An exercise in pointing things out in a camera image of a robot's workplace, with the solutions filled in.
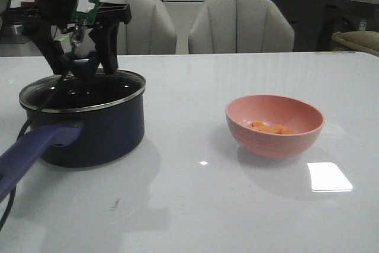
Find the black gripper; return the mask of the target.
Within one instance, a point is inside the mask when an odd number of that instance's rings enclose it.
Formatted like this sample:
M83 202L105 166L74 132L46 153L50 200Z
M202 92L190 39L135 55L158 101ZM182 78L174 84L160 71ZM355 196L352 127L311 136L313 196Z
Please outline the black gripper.
M63 75L67 71L62 62L63 50L54 43L51 26L58 27L63 34L83 34L88 27L93 27L89 37L95 44L95 50L107 75L113 75L118 70L117 38L119 22L125 24L131 20L128 4L117 8L99 0L99 7L92 25L73 23L70 20L76 0L34 0L31 8L7 7L2 13L3 28L11 25L28 25L28 39L31 40L49 64L53 74Z

